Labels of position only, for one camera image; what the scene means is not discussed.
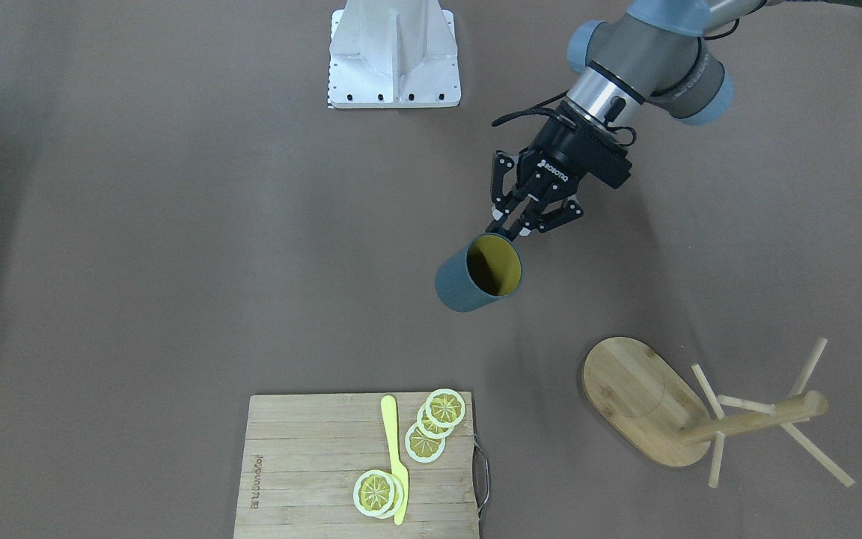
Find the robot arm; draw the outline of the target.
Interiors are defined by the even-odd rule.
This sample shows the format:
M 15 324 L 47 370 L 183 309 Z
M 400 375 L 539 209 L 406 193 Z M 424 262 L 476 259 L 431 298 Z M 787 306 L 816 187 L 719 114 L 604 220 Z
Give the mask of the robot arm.
M 632 118 L 647 103 L 685 125 L 722 116 L 733 101 L 733 80 L 709 42 L 767 7 L 770 1 L 635 1 L 616 22 L 581 24 L 566 54 L 577 82 L 493 122 L 546 119 L 519 153 L 493 154 L 486 232 L 513 241 L 581 218 L 577 194 L 585 177 L 622 187 L 632 163 L 617 134 L 633 132 Z

